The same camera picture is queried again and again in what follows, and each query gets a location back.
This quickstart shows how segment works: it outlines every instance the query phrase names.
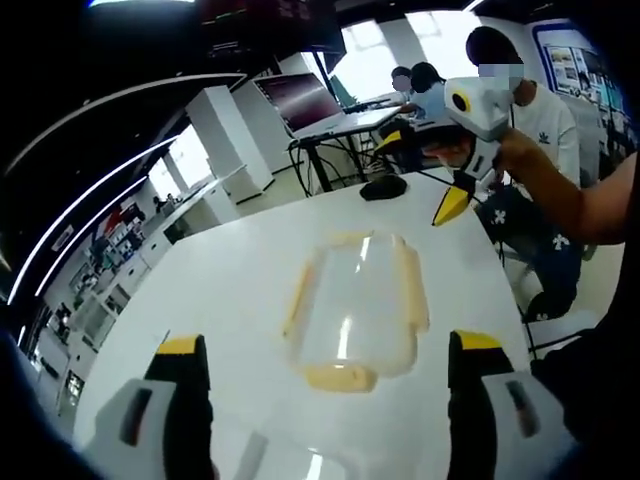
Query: laptop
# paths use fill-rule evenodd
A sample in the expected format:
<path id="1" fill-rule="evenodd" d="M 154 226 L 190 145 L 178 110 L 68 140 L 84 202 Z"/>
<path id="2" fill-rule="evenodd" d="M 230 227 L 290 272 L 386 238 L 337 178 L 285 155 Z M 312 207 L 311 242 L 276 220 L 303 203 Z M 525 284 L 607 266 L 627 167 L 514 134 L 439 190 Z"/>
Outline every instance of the laptop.
<path id="1" fill-rule="evenodd" d="M 310 140 L 375 130 L 400 107 L 346 114 L 313 73 L 275 75 L 253 81 L 275 107 L 289 135 Z"/>

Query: table leg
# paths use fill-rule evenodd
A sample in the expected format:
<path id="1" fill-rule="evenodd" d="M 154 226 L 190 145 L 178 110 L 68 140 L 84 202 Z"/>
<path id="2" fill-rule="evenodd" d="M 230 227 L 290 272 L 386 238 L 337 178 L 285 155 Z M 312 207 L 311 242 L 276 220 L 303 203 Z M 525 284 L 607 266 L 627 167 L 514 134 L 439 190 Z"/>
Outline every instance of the table leg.
<path id="1" fill-rule="evenodd" d="M 324 165 L 322 165 L 322 160 L 320 160 L 320 157 L 318 156 L 318 151 L 316 150 L 315 145 L 304 147 L 304 149 L 307 151 L 307 155 L 309 156 L 309 160 L 316 171 L 316 175 L 318 175 L 318 180 L 320 181 L 322 190 L 325 192 L 333 191 L 333 187 L 327 177 L 327 172 L 324 170 Z"/>
<path id="2" fill-rule="evenodd" d="M 349 144 L 350 152 L 349 155 L 353 160 L 353 163 L 356 165 L 356 170 L 358 170 L 358 176 L 362 182 L 367 181 L 367 176 L 364 174 L 364 170 L 362 169 L 362 163 L 360 163 L 360 158 L 358 157 L 358 151 L 356 150 L 356 146 L 353 144 L 353 138 L 351 135 L 347 136 L 347 143 Z"/>

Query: table surface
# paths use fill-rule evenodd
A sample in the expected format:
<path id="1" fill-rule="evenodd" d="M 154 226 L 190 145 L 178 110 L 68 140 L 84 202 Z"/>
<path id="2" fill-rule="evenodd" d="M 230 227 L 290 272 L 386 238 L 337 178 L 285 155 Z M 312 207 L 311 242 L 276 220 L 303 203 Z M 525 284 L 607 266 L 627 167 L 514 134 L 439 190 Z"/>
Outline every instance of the table surface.
<path id="1" fill-rule="evenodd" d="M 358 470 L 359 478 L 425 478 L 425 471 L 429 478 L 445 478 L 451 450 L 449 333 L 493 335 L 519 370 L 528 369 L 528 354 L 509 283 L 475 214 L 468 210 L 442 227 L 431 226 L 446 187 L 415 173 L 404 178 L 408 191 L 393 200 L 365 202 L 360 187 L 351 187 L 174 245 L 102 345 L 80 398 L 77 445 L 92 438 L 95 415 L 105 402 L 128 379 L 144 376 L 170 329 L 170 337 L 205 336 L 214 444 L 225 442 L 216 433 L 223 435 L 219 425 L 231 419 L 269 438 L 339 458 Z M 419 335 L 413 369 L 380 379 L 371 393 L 312 390 L 287 363 L 281 338 L 297 282 L 315 246 L 336 234 L 370 230 L 399 234 L 418 251 L 430 329 Z M 227 458 L 220 458 L 212 446 L 212 458 L 228 472 L 229 448 Z"/>

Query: laptop screen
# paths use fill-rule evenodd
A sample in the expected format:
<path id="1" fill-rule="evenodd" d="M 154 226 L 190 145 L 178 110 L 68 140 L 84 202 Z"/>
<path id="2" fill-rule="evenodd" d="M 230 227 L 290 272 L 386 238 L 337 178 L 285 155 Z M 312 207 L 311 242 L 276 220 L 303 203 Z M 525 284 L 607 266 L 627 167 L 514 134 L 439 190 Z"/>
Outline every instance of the laptop screen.
<path id="1" fill-rule="evenodd" d="M 254 82 L 292 132 L 342 113 L 313 73 L 257 78 Z"/>

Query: ceiling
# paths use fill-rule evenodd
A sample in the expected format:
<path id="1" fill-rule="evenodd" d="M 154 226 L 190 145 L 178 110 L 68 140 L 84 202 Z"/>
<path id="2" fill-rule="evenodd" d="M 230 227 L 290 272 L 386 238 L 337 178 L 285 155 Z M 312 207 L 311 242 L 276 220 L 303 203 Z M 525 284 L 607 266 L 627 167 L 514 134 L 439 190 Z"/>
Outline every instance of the ceiling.
<path id="1" fill-rule="evenodd" d="M 43 232 L 81 193 L 106 173 L 149 146 L 182 131 L 188 124 L 184 106 L 205 86 L 225 80 L 196 78 L 218 72 L 255 74 L 273 55 L 247 50 L 234 57 L 213 57 L 217 31 L 201 27 L 206 0 L 121 2 L 86 8 L 87 0 L 12 4 L 10 29 L 3 29 L 6 119 L 0 156 L 0 247 L 13 267 L 4 275 L 7 290 Z M 468 0 L 339 0 L 338 21 L 348 25 L 405 11 L 462 9 Z M 515 21 L 554 16 L 542 0 L 488 0 L 478 13 Z M 262 26 L 261 34 L 273 25 Z M 277 57 L 299 51 L 298 44 L 270 44 Z M 91 108 L 99 99 L 123 89 L 174 79 Z M 66 116 L 86 110 L 41 141 L 42 132 Z M 74 228 L 145 175 L 159 149 L 114 176 L 60 225 Z M 55 254 L 50 244 L 34 260 L 17 299 L 28 302 Z"/>

